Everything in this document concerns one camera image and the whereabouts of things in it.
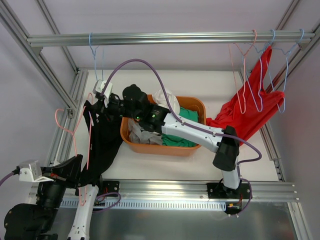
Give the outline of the black tank top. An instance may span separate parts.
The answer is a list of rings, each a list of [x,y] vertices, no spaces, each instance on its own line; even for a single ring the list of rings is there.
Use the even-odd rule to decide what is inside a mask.
[[[80,174],[81,187],[95,184],[101,174],[113,164],[123,142],[120,128],[121,117],[100,113],[97,105],[88,100],[84,103],[83,116],[90,135],[89,165]]]

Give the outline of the grey tank top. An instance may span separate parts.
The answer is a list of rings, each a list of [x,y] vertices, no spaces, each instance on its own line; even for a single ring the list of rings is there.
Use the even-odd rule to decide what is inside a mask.
[[[157,132],[149,132],[143,129],[133,119],[128,120],[129,139],[131,143],[144,145],[163,144],[162,135]]]

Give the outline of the white tank top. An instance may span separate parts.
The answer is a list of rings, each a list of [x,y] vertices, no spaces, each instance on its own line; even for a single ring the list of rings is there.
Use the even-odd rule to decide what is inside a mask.
[[[152,94],[152,99],[153,101],[164,108],[170,109],[169,105],[167,103],[170,103],[170,106],[173,110],[173,112],[177,115],[180,114],[180,104],[178,102],[177,97],[168,89],[165,90],[166,94],[164,94],[162,89],[159,89],[158,91],[156,91],[155,93]]]

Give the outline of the green tank top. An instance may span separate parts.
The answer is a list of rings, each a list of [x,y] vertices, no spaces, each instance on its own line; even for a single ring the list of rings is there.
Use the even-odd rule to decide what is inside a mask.
[[[179,113],[177,115],[182,120],[187,120],[189,122],[198,122],[199,115],[197,111],[189,110],[184,107],[179,108]],[[170,124],[165,128],[165,132],[162,134],[162,145],[166,147],[181,147],[181,148],[194,148],[197,146],[195,131],[186,125],[181,125],[181,123],[174,122],[176,120],[174,117],[169,117]]]

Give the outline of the red tank top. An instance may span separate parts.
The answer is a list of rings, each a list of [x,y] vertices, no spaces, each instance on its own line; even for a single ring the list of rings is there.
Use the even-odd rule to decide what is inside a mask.
[[[272,52],[273,49],[269,46],[261,56],[263,64],[260,92],[263,100],[262,112],[257,111],[248,85],[249,80],[253,96],[260,107],[260,100],[257,96],[260,63],[257,60],[251,74],[245,81],[245,85],[238,90],[230,101],[222,105],[220,112],[214,119],[209,117],[206,119],[208,126],[222,129],[226,126],[232,126],[235,128],[237,136],[247,141],[278,112],[277,104],[280,105],[280,108],[282,107],[285,93],[278,90],[266,92],[264,89],[264,80],[269,70]]]

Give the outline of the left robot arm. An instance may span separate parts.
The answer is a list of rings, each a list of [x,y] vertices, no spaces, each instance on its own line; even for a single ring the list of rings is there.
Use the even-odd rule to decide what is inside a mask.
[[[19,181],[37,183],[36,202],[19,203],[4,218],[6,240],[56,240],[58,234],[49,233],[67,189],[81,187],[83,155],[77,154],[52,167],[41,166],[37,160],[22,162],[1,179],[3,184],[14,175]]]

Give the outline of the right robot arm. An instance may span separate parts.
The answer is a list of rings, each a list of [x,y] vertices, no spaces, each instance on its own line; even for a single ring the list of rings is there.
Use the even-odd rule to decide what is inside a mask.
[[[221,170],[223,178],[223,185],[216,193],[231,199],[241,193],[242,181],[236,167],[240,144],[233,127],[212,128],[188,120],[168,107],[151,103],[135,84],[122,91],[122,98],[113,93],[113,85],[106,81],[99,82],[94,92],[103,113],[132,119],[145,131],[180,137],[213,152],[213,165]]]

